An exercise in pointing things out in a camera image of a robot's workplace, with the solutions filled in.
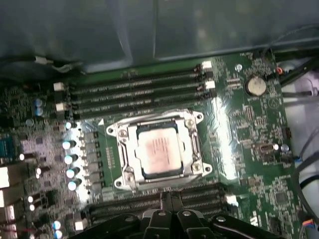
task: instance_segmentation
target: capacitor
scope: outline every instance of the capacitor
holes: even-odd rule
[[[35,109],[35,115],[36,116],[39,116],[39,117],[43,116],[43,113],[44,113],[43,108],[39,107],[39,108]]]
[[[40,98],[36,98],[34,100],[34,105],[35,105],[35,107],[42,107],[43,106],[43,100],[40,99]]]
[[[33,204],[31,204],[30,206],[29,206],[29,209],[30,209],[30,211],[34,211],[35,210],[35,206],[33,205]]]
[[[29,162],[33,162],[35,160],[35,156],[33,153],[21,153],[19,155],[19,160],[29,163]]]
[[[281,145],[281,151],[282,152],[288,152],[289,151],[289,146],[286,144]]]
[[[41,166],[41,167],[37,167],[36,170],[35,170],[35,173],[40,175],[40,174],[43,174],[45,172],[48,172],[50,171],[50,167],[48,166]]]
[[[251,96],[261,96],[266,92],[266,81],[260,76],[254,76],[245,83],[245,91]]]
[[[66,155],[64,157],[64,162],[68,165],[70,165],[71,163],[73,163],[74,161],[76,161],[79,158],[78,155],[76,154],[70,154],[70,155]]]
[[[25,121],[26,126],[32,127],[34,125],[34,120],[33,119],[27,119]]]
[[[73,148],[76,145],[76,142],[74,140],[70,140],[70,141],[64,141],[62,143],[62,147],[64,149],[70,149]]]
[[[74,191],[82,183],[81,179],[76,179],[68,183],[68,189]]]
[[[74,167],[74,168],[71,168],[71,169],[68,169],[66,171],[66,176],[68,178],[73,178],[75,175],[77,175],[78,173],[80,172],[80,168],[78,167]]]
[[[33,203],[41,198],[40,193],[33,194],[28,197],[28,202]]]
[[[278,144],[273,144],[273,149],[275,150],[275,151],[277,151],[277,150],[279,150],[279,145]]]
[[[65,123],[65,128],[66,129],[72,129],[72,128],[76,128],[76,127],[77,127],[76,123],[71,123],[71,122]]]
[[[37,200],[36,202],[33,202],[32,204],[30,204],[29,208],[30,208],[30,211],[34,211],[35,209],[41,206],[44,208],[47,207],[45,197],[42,197],[40,200]]]
[[[57,230],[53,234],[55,239],[61,239],[63,237],[63,232],[61,230]]]
[[[52,223],[52,228],[56,231],[56,230],[59,230],[61,229],[61,222],[56,220]]]

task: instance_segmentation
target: white connector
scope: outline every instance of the white connector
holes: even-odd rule
[[[57,82],[53,84],[54,91],[64,91],[64,84],[62,82]]]
[[[202,66],[203,70],[212,68],[211,61],[203,61],[201,63],[201,66]]]
[[[215,82],[214,82],[214,81],[206,81],[206,82],[205,82],[205,88],[206,88],[207,90],[209,90],[209,89],[215,89],[215,88],[216,88]]]
[[[56,109],[57,112],[66,111],[67,110],[65,103],[55,104],[55,109]]]

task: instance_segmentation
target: blue capacitor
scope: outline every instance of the blue capacitor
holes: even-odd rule
[[[56,231],[59,230],[61,228],[61,222],[59,221],[54,221],[52,224],[52,228]]]
[[[43,100],[41,100],[41,99],[39,99],[39,98],[36,98],[36,99],[34,100],[34,105],[35,105],[35,107],[41,107],[41,106],[43,106]]]
[[[36,108],[35,109],[35,115],[36,116],[42,116],[43,115],[43,108]]]
[[[57,230],[54,232],[54,238],[61,239],[63,236],[63,233],[60,230]]]

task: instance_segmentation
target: green circuit board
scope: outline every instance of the green circuit board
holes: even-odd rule
[[[117,139],[107,134],[107,127],[129,117],[174,109],[189,109],[204,115],[203,121],[197,125],[200,151],[203,162],[213,166],[212,173],[191,184],[220,182],[226,185],[227,193],[235,195],[238,203],[230,212],[233,216],[285,238],[297,238],[300,228],[297,209],[300,203],[290,179],[294,164],[289,161],[292,156],[291,141],[281,86],[274,78],[265,80],[266,90],[262,95],[252,96],[247,93],[247,80],[255,76],[263,78],[265,75],[272,74],[271,69],[260,58],[254,59],[252,52],[83,75],[56,82],[63,82],[68,86],[66,88],[71,95],[76,91],[72,89],[73,85],[80,87],[78,92],[82,95],[94,95],[103,92],[105,87],[103,83],[113,82],[113,79],[129,79],[132,76],[190,69],[203,62],[211,62],[212,80],[215,84],[214,97],[192,102],[171,102],[160,107],[119,111],[113,114],[107,114],[108,109],[103,109],[101,112],[94,110],[102,106],[92,101],[91,105],[87,105],[87,109],[83,109],[83,114],[80,113],[80,109],[73,109],[72,114],[68,116],[69,119],[75,115],[80,116],[74,118],[77,126],[72,130],[66,130],[64,127],[64,124],[70,120],[50,116],[56,111],[55,102],[52,100],[55,92],[52,90],[51,83],[40,83],[40,90],[37,93],[26,94],[21,88],[5,90],[2,96],[11,102],[12,106],[8,114],[14,116],[14,130],[9,132],[7,130],[7,133],[12,135],[15,143],[20,140],[17,137],[19,133],[27,133],[29,139],[28,142],[23,143],[23,146],[30,151],[39,151],[42,157],[46,157],[46,162],[42,164],[55,167],[58,172],[44,176],[37,183],[34,183],[33,179],[26,181],[26,191],[44,190],[44,181],[51,181],[50,188],[58,191],[56,200],[59,204],[45,211],[48,211],[54,219],[57,214],[64,217],[70,212],[84,209],[87,205],[99,205],[130,198],[133,195],[148,195],[156,190],[163,190],[155,188],[132,192],[114,187],[114,180],[121,176],[122,168]],[[86,89],[86,86],[91,85],[96,87]],[[46,117],[35,116],[33,106],[35,98],[41,98],[46,102],[44,107]],[[32,127],[26,125],[27,119],[33,119]],[[103,173],[103,187],[94,193],[90,193],[91,184],[86,179],[89,172],[82,168],[87,166],[88,154],[85,151],[88,151],[88,147],[93,147],[92,150],[95,152],[95,144],[80,142],[82,137],[92,131],[96,132],[95,136],[90,137],[99,144],[98,160],[101,162]],[[40,136],[46,147],[30,143]],[[58,154],[64,156],[70,153],[62,149],[63,140],[77,142],[72,153],[80,157],[74,166],[81,168],[78,177],[81,177],[82,184],[78,187],[76,194],[68,190],[68,179],[60,177],[60,174],[64,175],[69,166],[63,161],[57,162],[55,157]],[[72,199],[72,205],[67,203],[66,199]],[[32,217],[35,216],[28,215],[27,218],[32,221]]]
[[[265,75],[270,69],[260,60],[253,60],[252,53],[234,54],[221,57],[194,59],[143,68],[126,72],[97,74],[83,77],[78,83],[93,83],[123,76],[123,74],[150,74],[177,69],[186,69],[204,61],[212,62],[217,97],[196,104],[181,104],[178,107],[203,112],[204,122],[198,125],[203,161],[213,163],[214,172],[201,181],[223,182],[232,185],[239,207],[235,215],[253,225],[268,231],[278,230],[287,238],[296,238],[300,222],[297,218],[299,201],[294,193],[290,175],[294,165],[282,159],[291,151],[274,154],[260,154],[257,149],[263,144],[287,145],[291,142],[283,130],[287,119],[281,87],[277,80],[267,82],[267,91],[260,97],[252,97],[245,90],[245,82],[252,75]],[[240,72],[237,64],[242,65]],[[176,108],[151,109],[140,114],[162,112]],[[106,127],[127,114],[103,117]],[[97,125],[101,118],[90,121]],[[104,168],[105,181],[112,185],[121,175],[118,161],[117,142],[113,137],[102,136],[107,158],[112,161]],[[105,192],[113,194],[116,189]]]

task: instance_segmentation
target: black dimm slot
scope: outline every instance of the black dimm slot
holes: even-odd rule
[[[144,206],[144,207],[140,207],[138,208],[139,211],[142,211],[142,210],[147,210],[149,209],[150,206]],[[115,215],[118,215],[118,214],[122,214],[122,213],[134,213],[136,212],[136,208],[128,208],[124,211],[115,211],[115,212],[108,212],[108,213],[105,213],[105,214],[98,214],[98,215],[95,215],[95,216],[92,216],[92,220],[96,220],[96,219],[100,219],[100,218],[104,218],[105,216],[109,217],[109,216],[115,216]]]
[[[78,110],[84,111],[87,109],[91,110],[92,108],[95,109],[95,108],[102,108],[102,107],[105,107],[109,110],[109,109],[118,107],[119,104],[133,103],[135,101],[155,102],[155,101],[160,101],[161,98],[165,98],[165,97],[172,97],[172,98],[185,97],[185,95],[200,94],[200,93],[201,92],[198,91],[197,88],[184,89],[183,91],[170,90],[165,92],[152,93],[151,95],[130,97],[127,99],[112,99],[107,101],[78,104]]]
[[[153,207],[154,205],[159,206],[160,201],[159,200],[147,201],[147,202],[141,201],[140,203],[125,204],[125,205],[121,205],[121,206],[113,206],[112,205],[112,206],[96,209],[95,211],[93,211],[91,213],[91,216],[97,216],[99,214],[107,214],[109,212],[125,212],[126,210],[131,209],[131,208],[139,209],[139,208],[144,208],[146,206]]]
[[[198,87],[203,85],[205,81],[198,81],[195,82],[194,80],[187,80],[187,81],[179,81],[177,83],[161,83],[158,86],[137,86],[131,87],[129,89],[118,89],[115,91],[106,91],[106,92],[92,92],[92,93],[85,93],[83,95],[73,95],[71,94],[71,102],[75,104],[83,103],[86,101],[103,101],[109,99],[120,99],[123,97],[128,97],[130,95],[143,95],[143,92],[150,92],[150,91],[165,91],[171,89],[183,89],[183,88],[190,88],[190,87]]]
[[[74,119],[75,120],[85,120],[85,119],[91,119],[96,117],[102,117],[102,116],[109,116],[109,115],[115,115],[115,114],[122,114],[122,113],[130,113],[140,110],[148,110],[148,109],[156,109],[160,107],[167,107],[169,104],[188,104],[188,103],[196,103],[201,102],[202,100],[211,98],[210,93],[206,93],[199,96],[192,96],[185,99],[178,99],[178,100],[169,100],[169,101],[162,101],[162,102],[155,102],[155,103],[148,103],[141,106],[130,106],[130,107],[123,107],[121,109],[116,110],[105,110],[105,111],[97,111],[92,113],[85,113],[85,114],[75,114]]]
[[[214,204],[210,204],[210,203],[196,204],[196,206],[195,205],[184,205],[184,208],[201,211],[201,210],[206,210],[206,209],[221,208],[222,206],[223,206],[223,203],[219,202],[219,203],[214,203]]]
[[[193,198],[188,198],[188,199],[182,199],[182,202],[184,205],[189,205],[193,202],[203,202],[205,200],[215,200],[215,199],[220,199],[220,197],[218,195],[210,195],[210,194],[207,194],[205,196],[202,196],[202,197],[193,197]]]
[[[120,199],[120,200],[115,200],[115,201],[109,201],[109,202],[101,202],[97,205],[92,205],[90,207],[90,211],[92,210],[97,210],[99,208],[103,207],[108,207],[108,206],[116,206],[116,205],[123,205],[123,204],[128,204],[128,203],[134,203],[134,202],[143,202],[143,201],[153,201],[156,199],[160,198],[160,193],[158,194],[153,194],[153,195],[141,195],[137,197],[131,197],[127,199]]]
[[[165,80],[173,80],[180,78],[195,78],[200,76],[200,72],[195,72],[194,69],[187,69],[181,71],[171,71],[171,72],[162,72],[156,74],[148,74],[148,75],[135,75],[129,78],[117,78],[117,79],[109,79],[103,82],[95,83],[95,84],[87,84],[87,85],[73,85],[72,89],[87,91],[91,88],[100,88],[107,87],[110,84],[122,84],[127,82],[136,82],[140,80],[150,80],[152,82],[157,81],[165,81]]]
[[[224,191],[225,187],[220,184],[220,183],[211,183],[211,184],[198,184],[198,185],[192,185],[184,188],[181,192],[183,195],[184,192],[199,192],[199,191],[204,191],[204,190],[209,190],[209,189],[218,189],[219,191]]]
[[[201,213],[203,213],[205,218],[211,218],[211,217],[215,216],[216,214],[225,213],[225,211],[221,208],[221,209],[216,209],[216,210],[204,210]]]

